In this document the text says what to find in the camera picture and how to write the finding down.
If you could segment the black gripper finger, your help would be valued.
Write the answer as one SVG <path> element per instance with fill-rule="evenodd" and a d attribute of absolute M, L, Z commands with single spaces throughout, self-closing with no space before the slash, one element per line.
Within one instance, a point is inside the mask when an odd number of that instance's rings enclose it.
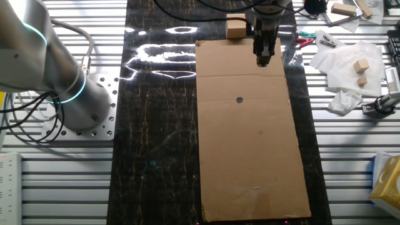
<path fill-rule="evenodd" d="M 263 65 L 264 43 L 262 39 L 254 39 L 253 53 L 256 55 L 257 65 Z"/>
<path fill-rule="evenodd" d="M 269 39 L 264 44 L 264 51 L 263 51 L 264 64 L 263 64 L 263 66 L 267 66 L 270 63 L 271 58 L 275 55 L 275 52 L 274 52 L 275 43 L 276 43 L 276 41 L 274 39 Z"/>

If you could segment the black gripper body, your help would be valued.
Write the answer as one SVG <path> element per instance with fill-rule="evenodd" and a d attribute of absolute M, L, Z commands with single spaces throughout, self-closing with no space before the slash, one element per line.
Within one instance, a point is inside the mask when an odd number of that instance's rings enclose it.
<path fill-rule="evenodd" d="M 252 26 L 254 28 L 253 39 L 259 37 L 267 40 L 275 40 L 278 35 L 279 18 L 255 17 L 252 20 Z"/>

